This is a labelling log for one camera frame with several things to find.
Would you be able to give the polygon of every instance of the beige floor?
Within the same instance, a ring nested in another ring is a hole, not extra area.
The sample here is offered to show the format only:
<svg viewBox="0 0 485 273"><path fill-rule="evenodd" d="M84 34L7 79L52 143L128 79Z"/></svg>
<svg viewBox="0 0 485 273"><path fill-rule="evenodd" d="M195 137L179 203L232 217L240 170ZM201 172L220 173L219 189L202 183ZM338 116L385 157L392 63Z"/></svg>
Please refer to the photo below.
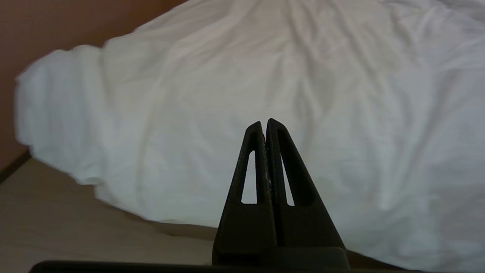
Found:
<svg viewBox="0 0 485 273"><path fill-rule="evenodd" d="M209 264L212 241L174 237L31 159L0 185L0 272L44 260Z"/></svg>

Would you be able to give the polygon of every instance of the white bedsheet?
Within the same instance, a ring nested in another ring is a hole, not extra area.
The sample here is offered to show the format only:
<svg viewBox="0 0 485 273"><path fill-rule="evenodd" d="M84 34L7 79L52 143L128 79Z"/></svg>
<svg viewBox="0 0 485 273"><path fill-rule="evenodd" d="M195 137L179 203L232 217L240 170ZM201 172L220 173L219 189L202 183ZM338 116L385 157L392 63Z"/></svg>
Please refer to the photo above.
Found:
<svg viewBox="0 0 485 273"><path fill-rule="evenodd" d="M114 206L216 227L244 130L272 117L350 250L480 272L484 15L478 0L192 0L32 64L17 138Z"/></svg>

